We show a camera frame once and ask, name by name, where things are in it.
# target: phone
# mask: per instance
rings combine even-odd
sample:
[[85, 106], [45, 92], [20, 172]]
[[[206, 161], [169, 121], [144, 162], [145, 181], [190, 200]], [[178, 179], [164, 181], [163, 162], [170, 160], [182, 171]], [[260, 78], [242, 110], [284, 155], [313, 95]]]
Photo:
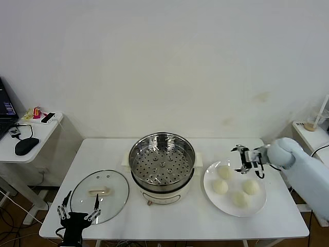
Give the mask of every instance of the phone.
[[44, 124], [46, 124], [46, 123], [48, 123], [48, 121], [49, 121], [52, 117], [54, 117], [55, 115], [56, 115], [55, 113], [49, 112], [49, 113], [47, 114], [47, 116], [45, 116], [45, 117], [41, 120], [41, 122], [44, 123]]

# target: small white table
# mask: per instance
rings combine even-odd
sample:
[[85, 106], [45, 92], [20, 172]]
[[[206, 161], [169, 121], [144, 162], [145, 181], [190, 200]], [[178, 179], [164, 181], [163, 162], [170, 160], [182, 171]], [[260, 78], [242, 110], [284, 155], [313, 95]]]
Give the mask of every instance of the small white table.
[[[295, 120], [293, 122], [293, 127], [312, 152], [329, 144], [329, 134], [324, 129], [317, 127], [314, 132], [308, 131], [304, 128], [304, 123], [305, 121]], [[329, 168], [329, 148], [319, 150], [315, 157], [321, 160], [323, 164]]]
[[[39, 195], [35, 194], [33, 190], [31, 190], [24, 181], [16, 175], [12, 170], [11, 164], [32, 162], [62, 119], [63, 114], [56, 113], [56, 119], [49, 124], [31, 123], [20, 120], [19, 123], [22, 125], [32, 125], [33, 137], [40, 140], [40, 142], [26, 155], [18, 156], [15, 154], [15, 145], [18, 143], [18, 140], [12, 138], [8, 132], [0, 139], [0, 174], [8, 184], [33, 203], [34, 206], [30, 210], [30, 213], [34, 216], [38, 210], [47, 210], [47, 203], [43, 199], [48, 191], [41, 190]], [[21, 132], [21, 139], [30, 137], [31, 129], [29, 126], [19, 127], [19, 130]], [[33, 218], [27, 215], [23, 224], [28, 225], [31, 224], [32, 221]]]
[[[203, 175], [194, 176], [190, 191], [169, 205], [147, 206], [130, 173], [121, 161], [136, 139], [85, 139], [58, 191], [53, 206], [41, 226], [40, 236], [57, 238], [60, 225], [56, 207], [70, 190], [89, 174], [103, 169], [121, 172], [129, 183], [130, 194], [123, 210], [111, 220], [83, 231], [84, 239], [96, 240], [246, 240], [270, 239], [258, 246], [272, 246], [285, 238], [308, 235], [300, 215], [280, 174], [265, 166], [267, 202], [257, 215], [239, 218], [216, 208], [203, 188]], [[251, 149], [262, 146], [260, 139], [189, 139], [202, 153], [204, 171], [215, 161], [227, 157], [236, 144]]]
[[[295, 120], [293, 122], [293, 128], [297, 131], [311, 152], [329, 144], [329, 135], [325, 130], [321, 127], [317, 127], [315, 131], [308, 131], [304, 128], [305, 122], [306, 121], [303, 120]], [[314, 157], [318, 158], [323, 165], [329, 169], [329, 148], [319, 150]], [[303, 213], [311, 211], [311, 208], [307, 204], [300, 204], [298, 208], [300, 212]], [[317, 213], [314, 213], [314, 215], [322, 227], [329, 227], [329, 223], [325, 219], [321, 218]]]

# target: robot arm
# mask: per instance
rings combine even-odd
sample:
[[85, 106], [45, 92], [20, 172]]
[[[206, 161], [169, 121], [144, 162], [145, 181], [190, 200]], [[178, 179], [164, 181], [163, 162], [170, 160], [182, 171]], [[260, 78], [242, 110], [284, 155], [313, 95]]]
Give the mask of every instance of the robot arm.
[[280, 167], [289, 184], [304, 201], [316, 213], [329, 220], [329, 169], [306, 154], [296, 141], [282, 138], [271, 145], [240, 152], [240, 155], [244, 156], [241, 170], [254, 163]]
[[99, 209], [98, 194], [96, 195], [96, 201], [94, 206], [94, 211], [90, 214], [88, 213], [78, 213], [78, 212], [67, 212], [66, 207], [70, 197], [71, 191], [64, 198], [62, 205], [57, 207], [58, 215], [61, 219], [61, 225], [63, 227], [58, 230], [65, 229], [63, 241], [59, 243], [58, 246], [82, 246], [82, 231], [89, 227], [94, 220], [101, 214], [101, 209]]

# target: white wall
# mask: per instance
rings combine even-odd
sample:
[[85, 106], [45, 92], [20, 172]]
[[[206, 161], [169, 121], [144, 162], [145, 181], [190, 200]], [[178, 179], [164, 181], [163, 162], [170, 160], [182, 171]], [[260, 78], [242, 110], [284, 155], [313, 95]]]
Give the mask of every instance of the white wall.
[[2, 0], [0, 75], [83, 137], [279, 135], [329, 92], [326, 0]]

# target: wooden floor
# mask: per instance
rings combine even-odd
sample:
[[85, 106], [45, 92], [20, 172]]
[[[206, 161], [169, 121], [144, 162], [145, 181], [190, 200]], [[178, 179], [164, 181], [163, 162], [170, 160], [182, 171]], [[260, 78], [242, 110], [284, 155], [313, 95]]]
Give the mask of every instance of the wooden floor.
[[[57, 191], [51, 190], [47, 197], [47, 201], [53, 201], [54, 197], [56, 196]], [[302, 203], [302, 199], [295, 194], [294, 192], [292, 193], [294, 200], [297, 203]], [[12, 199], [21, 205], [23, 208], [26, 210], [30, 209], [32, 206], [29, 201], [27, 201], [23, 196], [18, 194], [16, 197], [12, 197]], [[6, 203], [3, 205], [3, 208], [7, 210], [10, 215], [13, 217], [13, 221], [11, 221], [10, 217], [3, 211], [1, 210], [1, 213], [5, 220], [9, 224], [14, 224], [15, 227], [19, 227], [23, 219], [25, 218], [25, 212], [22, 211], [20, 208], [18, 208], [16, 205], [11, 203], [9, 200], [6, 201]], [[41, 211], [38, 213], [36, 216], [38, 219], [43, 220], [43, 218], [46, 216], [45, 211]], [[309, 224], [309, 218], [310, 218], [310, 213], [304, 213], [303, 218], [306, 222], [306, 224]], [[329, 227], [320, 227], [318, 224], [317, 220], [315, 217], [312, 217], [312, 227], [311, 227], [311, 239], [310, 239], [310, 247], [322, 247], [322, 246], [329, 246]], [[50, 242], [47, 239], [43, 239], [39, 237], [39, 229], [40, 229], [40, 224], [36, 223], [33, 226], [30, 226], [25, 229], [20, 229], [19, 233], [20, 236], [26, 236], [29, 234], [32, 234], [31, 236], [25, 237], [21, 239], [21, 247], [36, 247], [36, 246], [57, 246], [54, 243]], [[0, 239], [4, 238], [7, 234], [4, 232], [17, 232], [17, 229], [11, 229], [10, 226], [8, 226], [4, 220], [0, 217]], [[10, 241], [6, 244], [5, 242], [14, 239], [18, 237], [16, 233], [9, 234], [5, 239], [0, 241], [0, 246], [1, 247], [14, 247], [14, 241]], [[277, 247], [290, 247], [290, 246], [298, 246], [298, 247], [307, 247], [307, 241], [308, 238], [300, 238], [300, 239], [286, 239], [283, 240], [282, 242], [278, 243]], [[85, 241], [86, 246], [94, 247], [96, 242], [95, 241]], [[141, 246], [146, 247], [144, 241], [139, 241], [138, 242]], [[147, 247], [157, 247], [157, 244], [161, 243], [163, 247], [186, 247], [186, 246], [193, 246], [193, 247], [220, 247], [220, 246], [243, 246], [242, 241], [147, 241]], [[102, 241], [101, 246], [102, 247], [116, 247], [118, 244], [117, 241]], [[120, 247], [141, 247], [140, 245], [136, 243], [131, 243], [129, 246], [126, 246], [128, 243], [121, 244]], [[250, 240], [248, 241], [249, 246], [255, 246], [256, 240]], [[18, 240], [15, 243], [15, 247], [19, 246]]]

